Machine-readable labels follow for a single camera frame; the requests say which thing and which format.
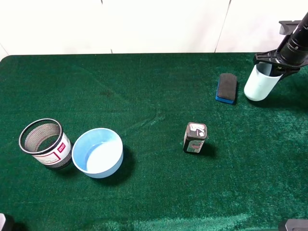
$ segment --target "green fabric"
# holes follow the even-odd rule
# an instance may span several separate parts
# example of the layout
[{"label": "green fabric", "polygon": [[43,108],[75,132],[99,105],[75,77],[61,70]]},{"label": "green fabric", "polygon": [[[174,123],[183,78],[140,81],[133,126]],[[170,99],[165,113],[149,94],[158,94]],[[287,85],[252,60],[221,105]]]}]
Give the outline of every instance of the green fabric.
[{"label": "green fabric", "polygon": [[[9,56],[0,63],[0,212],[20,230],[259,231],[308,218],[308,69],[251,103],[253,54]],[[236,105],[215,100],[238,77]],[[124,161],[94,180],[46,169],[18,146],[34,120],[59,120],[75,142],[116,131]],[[205,123],[201,155],[182,150]]]}]

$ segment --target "sponge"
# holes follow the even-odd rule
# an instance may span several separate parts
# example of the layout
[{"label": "sponge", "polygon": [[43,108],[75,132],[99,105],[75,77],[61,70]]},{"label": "sponge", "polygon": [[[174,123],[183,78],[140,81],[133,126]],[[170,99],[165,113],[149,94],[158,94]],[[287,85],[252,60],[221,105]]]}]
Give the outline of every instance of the sponge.
[{"label": "sponge", "polygon": [[219,77],[216,100],[233,104],[236,97],[237,77],[233,74],[223,73]]}]

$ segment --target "black sponge top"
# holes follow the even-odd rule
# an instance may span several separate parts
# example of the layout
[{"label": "black sponge top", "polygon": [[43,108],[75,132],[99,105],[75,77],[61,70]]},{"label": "black sponge top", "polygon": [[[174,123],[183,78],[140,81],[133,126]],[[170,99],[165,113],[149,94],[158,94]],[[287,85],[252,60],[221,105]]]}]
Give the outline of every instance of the black sponge top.
[{"label": "black sponge top", "polygon": [[235,100],[237,77],[233,74],[223,73],[219,77],[217,96],[226,100]]}]

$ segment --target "mesh pencil cup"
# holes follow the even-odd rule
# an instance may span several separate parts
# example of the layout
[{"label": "mesh pencil cup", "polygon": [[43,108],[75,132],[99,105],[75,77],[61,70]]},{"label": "mesh pencil cup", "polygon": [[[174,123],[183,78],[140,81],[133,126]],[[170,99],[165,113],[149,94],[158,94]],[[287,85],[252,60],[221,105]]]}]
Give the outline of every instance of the mesh pencil cup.
[{"label": "mesh pencil cup", "polygon": [[72,161],[71,142],[54,119],[29,124],[20,134],[19,147],[49,169],[64,168]]}]

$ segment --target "plastic bowl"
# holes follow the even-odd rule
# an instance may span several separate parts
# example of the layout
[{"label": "plastic bowl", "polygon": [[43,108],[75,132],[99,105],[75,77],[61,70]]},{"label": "plastic bowl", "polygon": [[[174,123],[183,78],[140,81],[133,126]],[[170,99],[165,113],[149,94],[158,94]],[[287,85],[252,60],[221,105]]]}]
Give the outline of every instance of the plastic bowl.
[{"label": "plastic bowl", "polygon": [[107,128],[95,128],[82,134],[72,150],[74,165],[92,178],[114,174],[123,161],[123,143]]}]

